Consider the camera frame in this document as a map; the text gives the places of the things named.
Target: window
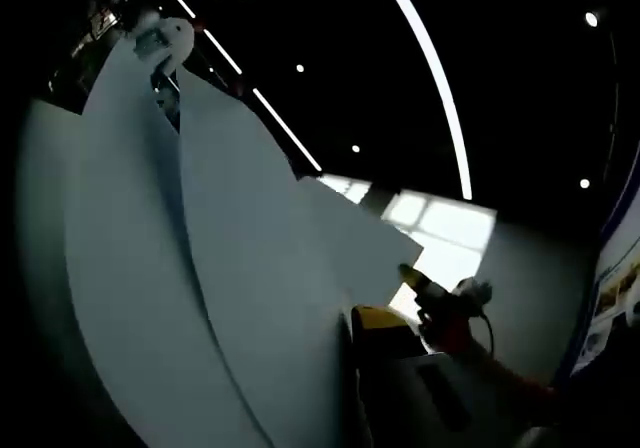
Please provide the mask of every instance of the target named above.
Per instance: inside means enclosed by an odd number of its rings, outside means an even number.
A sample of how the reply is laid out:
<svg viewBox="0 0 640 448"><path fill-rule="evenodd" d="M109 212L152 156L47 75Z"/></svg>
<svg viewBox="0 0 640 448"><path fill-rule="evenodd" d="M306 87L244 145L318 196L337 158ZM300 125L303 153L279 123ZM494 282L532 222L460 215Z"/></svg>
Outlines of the window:
<svg viewBox="0 0 640 448"><path fill-rule="evenodd" d="M362 198L364 198L364 196L369 192L369 188L371 188L371 183L352 180L350 178L342 178L340 176L324 175L320 176L318 181L325 184L333 191L344 195L345 198L356 205L362 201Z"/></svg>
<svg viewBox="0 0 640 448"><path fill-rule="evenodd" d="M389 204L382 218L423 247L415 268L452 291L460 280L478 271L493 231L495 211L404 191ZM389 306L418 321L415 297L403 284Z"/></svg>

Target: yellow object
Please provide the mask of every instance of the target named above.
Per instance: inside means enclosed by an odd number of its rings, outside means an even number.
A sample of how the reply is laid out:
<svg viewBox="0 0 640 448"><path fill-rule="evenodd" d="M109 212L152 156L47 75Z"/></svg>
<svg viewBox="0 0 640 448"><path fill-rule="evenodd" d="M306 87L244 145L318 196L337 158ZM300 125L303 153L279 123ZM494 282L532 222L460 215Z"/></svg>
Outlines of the yellow object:
<svg viewBox="0 0 640 448"><path fill-rule="evenodd" d="M402 318L384 308L358 305L355 309L360 316L362 328L365 330L408 326Z"/></svg>

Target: white curved panel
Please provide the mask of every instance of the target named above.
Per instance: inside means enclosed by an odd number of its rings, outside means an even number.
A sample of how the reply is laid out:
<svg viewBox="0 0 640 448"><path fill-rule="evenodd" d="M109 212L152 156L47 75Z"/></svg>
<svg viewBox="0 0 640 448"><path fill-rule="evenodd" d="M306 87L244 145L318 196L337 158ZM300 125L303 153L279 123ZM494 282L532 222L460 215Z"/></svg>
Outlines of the white curved panel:
<svg viewBox="0 0 640 448"><path fill-rule="evenodd" d="M178 76L187 228L225 357L275 446L340 446L347 303L306 198L255 114L190 73Z"/></svg>
<svg viewBox="0 0 640 448"><path fill-rule="evenodd" d="M113 405L80 332L67 276L64 196L68 161L83 129L79 115L31 103L16 156L17 261L36 329L70 381L68 396L78 397L90 418L99 417L95 435L107 446L131 446L131 428Z"/></svg>
<svg viewBox="0 0 640 448"><path fill-rule="evenodd" d="M67 185L66 258L76 316L109 394L151 448L264 448L198 299L177 133L124 42L83 118Z"/></svg>
<svg viewBox="0 0 640 448"><path fill-rule="evenodd" d="M400 283L397 266L413 265L422 247L320 181L303 178L298 185L309 199L323 246L353 304L388 305Z"/></svg>

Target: curved led light strip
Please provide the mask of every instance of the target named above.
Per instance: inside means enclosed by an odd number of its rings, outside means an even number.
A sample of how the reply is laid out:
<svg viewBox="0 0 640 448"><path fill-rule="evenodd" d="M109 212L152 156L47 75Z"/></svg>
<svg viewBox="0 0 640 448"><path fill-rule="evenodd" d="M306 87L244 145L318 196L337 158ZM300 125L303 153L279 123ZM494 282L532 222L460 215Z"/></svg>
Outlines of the curved led light strip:
<svg viewBox="0 0 640 448"><path fill-rule="evenodd" d="M422 52L424 53L431 73L436 81L442 104L444 105L444 112L449 122L449 131L451 132L451 138L453 140L453 148L456 152L456 160L458 161L458 171L460 172L460 183L462 185L462 196L465 200L471 199L471 178L469 176L469 163L467 162L467 152L464 147L464 139L462 138L462 129L460 128L460 120L458 119L458 112L456 111L456 105L453 102L453 95L451 94L451 88L447 82L447 77L444 74L442 63L436 53L436 49L433 46L433 42L427 33L427 29L420 19L420 15L416 11L411 0L396 0L405 18L411 25L413 34L416 36Z"/></svg>

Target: ceiling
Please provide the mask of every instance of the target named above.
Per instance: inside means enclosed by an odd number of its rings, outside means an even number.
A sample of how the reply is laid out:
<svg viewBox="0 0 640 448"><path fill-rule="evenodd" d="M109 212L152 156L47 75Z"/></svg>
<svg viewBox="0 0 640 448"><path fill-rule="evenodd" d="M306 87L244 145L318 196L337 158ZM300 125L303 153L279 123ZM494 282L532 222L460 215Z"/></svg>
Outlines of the ceiling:
<svg viewBox="0 0 640 448"><path fill-rule="evenodd" d="M175 0L144 1L186 16ZM636 49L626 0L411 1L451 88L471 201L595 233L638 142L637 115L624 104L637 83L625 70ZM441 95L395 0L185 2L323 171L462 199ZM585 23L589 10L601 10L597 29ZM227 81L237 77L206 37L196 46L189 69L213 77L213 66ZM316 173L258 100L245 100L296 171ZM580 188L582 178L589 189Z"/></svg>

